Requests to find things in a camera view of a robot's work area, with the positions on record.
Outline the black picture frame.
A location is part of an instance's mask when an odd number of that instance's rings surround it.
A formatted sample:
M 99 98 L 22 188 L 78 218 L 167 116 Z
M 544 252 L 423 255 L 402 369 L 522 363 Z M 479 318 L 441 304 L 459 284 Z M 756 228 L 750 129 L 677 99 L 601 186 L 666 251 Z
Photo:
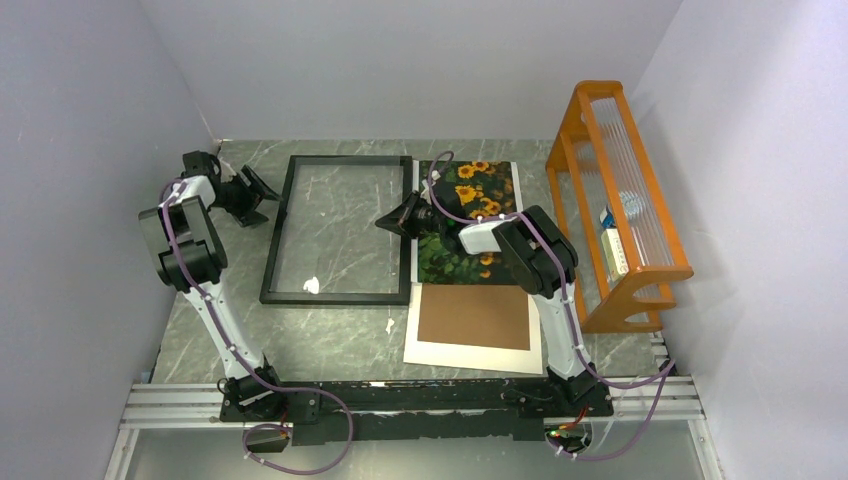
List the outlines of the black picture frame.
M 331 164 L 337 158 L 341 163 L 360 160 L 364 163 L 375 164 L 379 161 L 398 160 L 404 167 L 404 198 L 412 190 L 413 161 L 409 156 L 402 155 L 293 155 L 291 156 L 281 192 L 266 267 L 260 287 L 259 300 L 265 305 L 296 306 L 296 307 L 376 307 L 401 306 L 409 301 L 411 291 L 412 246 L 409 241 L 401 239 L 400 250 L 400 288 L 396 294 L 317 294 L 311 295 L 302 290 L 279 291 L 275 288 L 280 276 L 281 238 L 287 219 L 288 203 L 294 176 L 301 164 Z

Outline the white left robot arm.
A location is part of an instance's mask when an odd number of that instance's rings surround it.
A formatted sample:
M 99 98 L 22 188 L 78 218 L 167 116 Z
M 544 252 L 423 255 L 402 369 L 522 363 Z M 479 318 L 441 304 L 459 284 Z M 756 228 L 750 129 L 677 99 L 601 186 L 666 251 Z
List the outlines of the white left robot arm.
M 268 220 L 258 207 L 281 196 L 249 166 L 235 170 L 200 150 L 182 161 L 183 172 L 166 185 L 159 204 L 138 215 L 148 251 L 160 280 L 181 293 L 206 325 L 224 365 L 225 405 L 275 419 L 287 395 L 274 385 L 273 368 L 229 299 L 229 261 L 210 211 L 222 209 L 239 226 L 255 227 Z

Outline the clear acrylic sheet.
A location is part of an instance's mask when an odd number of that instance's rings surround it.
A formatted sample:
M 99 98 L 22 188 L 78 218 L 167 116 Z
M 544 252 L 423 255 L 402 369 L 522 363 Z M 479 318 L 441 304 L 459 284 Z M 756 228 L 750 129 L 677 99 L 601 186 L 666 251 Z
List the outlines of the clear acrylic sheet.
M 398 160 L 299 165 L 275 288 L 299 291 L 316 276 L 319 294 L 396 294 L 401 239 L 374 222 L 400 204 L 404 188 Z

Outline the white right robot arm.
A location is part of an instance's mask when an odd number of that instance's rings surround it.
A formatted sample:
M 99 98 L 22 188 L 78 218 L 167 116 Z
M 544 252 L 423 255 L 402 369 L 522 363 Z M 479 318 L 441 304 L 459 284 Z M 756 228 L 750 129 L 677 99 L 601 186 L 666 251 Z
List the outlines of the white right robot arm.
M 511 214 L 462 218 L 460 204 L 449 210 L 437 196 L 414 191 L 375 226 L 407 239 L 430 233 L 458 254 L 500 255 L 513 281 L 532 299 L 547 345 L 548 382 L 553 408 L 572 415 L 594 398 L 609 398 L 585 348 L 574 306 L 578 254 L 539 205 Z

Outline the white mat backing board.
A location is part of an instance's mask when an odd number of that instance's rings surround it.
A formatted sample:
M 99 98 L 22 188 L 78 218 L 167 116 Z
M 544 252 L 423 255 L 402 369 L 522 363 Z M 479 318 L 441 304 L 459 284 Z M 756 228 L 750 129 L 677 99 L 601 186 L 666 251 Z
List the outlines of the white mat backing board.
M 544 361 L 537 308 L 518 286 L 415 284 L 403 361 L 540 375 Z

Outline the sunflower photo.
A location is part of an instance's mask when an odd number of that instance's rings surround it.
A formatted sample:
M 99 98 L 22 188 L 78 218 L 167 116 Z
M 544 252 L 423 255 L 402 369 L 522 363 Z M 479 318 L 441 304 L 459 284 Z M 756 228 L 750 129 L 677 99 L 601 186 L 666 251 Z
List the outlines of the sunflower photo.
M 435 169 L 437 183 L 448 188 L 469 219 L 509 214 L 523 207 L 514 162 L 475 160 L 452 162 Z M 436 233 L 418 240 L 413 279 L 439 285 L 512 285 L 514 280 L 498 253 L 458 255 L 448 250 Z

